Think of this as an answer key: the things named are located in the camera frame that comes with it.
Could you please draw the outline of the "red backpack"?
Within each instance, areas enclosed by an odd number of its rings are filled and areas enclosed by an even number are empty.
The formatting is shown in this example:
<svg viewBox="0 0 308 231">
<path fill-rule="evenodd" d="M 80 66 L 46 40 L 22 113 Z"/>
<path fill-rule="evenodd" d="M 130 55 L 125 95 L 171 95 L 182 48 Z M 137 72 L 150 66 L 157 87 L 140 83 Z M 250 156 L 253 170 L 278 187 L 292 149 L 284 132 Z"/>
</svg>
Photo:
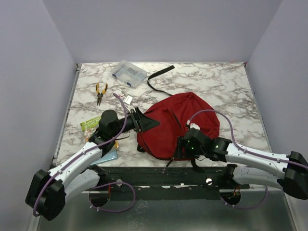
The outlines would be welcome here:
<svg viewBox="0 0 308 231">
<path fill-rule="evenodd" d="M 159 126 L 137 134 L 137 150 L 146 152 L 159 160 L 189 160 L 194 171 L 203 173 L 197 166 L 195 155 L 188 156 L 180 141 L 185 132 L 187 121 L 197 112 L 212 107 L 193 92 L 169 95 L 168 98 L 152 105 L 145 113 L 147 117 L 158 121 Z"/>
</svg>

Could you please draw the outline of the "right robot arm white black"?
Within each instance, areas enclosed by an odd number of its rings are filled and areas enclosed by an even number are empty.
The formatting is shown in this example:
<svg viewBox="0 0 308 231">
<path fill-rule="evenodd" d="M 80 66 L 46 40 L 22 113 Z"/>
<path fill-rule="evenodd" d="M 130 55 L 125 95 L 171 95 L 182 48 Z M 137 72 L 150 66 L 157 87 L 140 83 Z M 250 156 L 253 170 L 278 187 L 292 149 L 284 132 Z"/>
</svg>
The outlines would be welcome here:
<svg viewBox="0 0 308 231">
<path fill-rule="evenodd" d="M 222 185 L 228 189 L 237 184 L 257 184 L 281 189 L 297 199 L 308 198 L 308 163 L 299 152 L 268 153 L 226 138 L 211 139 L 195 128 L 178 137 L 175 158 L 193 159 L 201 155 L 212 161 L 237 164 L 221 177 Z"/>
</svg>

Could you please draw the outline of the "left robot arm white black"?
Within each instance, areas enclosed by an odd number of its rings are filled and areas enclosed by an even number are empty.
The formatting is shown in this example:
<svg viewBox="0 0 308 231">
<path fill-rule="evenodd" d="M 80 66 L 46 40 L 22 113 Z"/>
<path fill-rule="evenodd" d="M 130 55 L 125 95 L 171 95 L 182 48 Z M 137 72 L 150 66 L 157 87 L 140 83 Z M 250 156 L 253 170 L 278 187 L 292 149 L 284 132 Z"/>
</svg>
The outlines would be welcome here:
<svg viewBox="0 0 308 231">
<path fill-rule="evenodd" d="M 130 113 L 125 112 L 122 119 L 118 119 L 114 110 L 104 111 L 99 127 L 77 153 L 49 171 L 41 169 L 34 174 L 25 199 L 26 204 L 33 209 L 33 215 L 43 216 L 46 220 L 56 218 L 64 208 L 68 195 L 78 192 L 76 180 L 79 178 L 86 179 L 79 184 L 81 190 L 102 190 L 107 183 L 106 177 L 91 173 L 88 167 L 112 149 L 121 133 L 130 130 L 144 132 L 159 124 L 138 108 Z"/>
</svg>

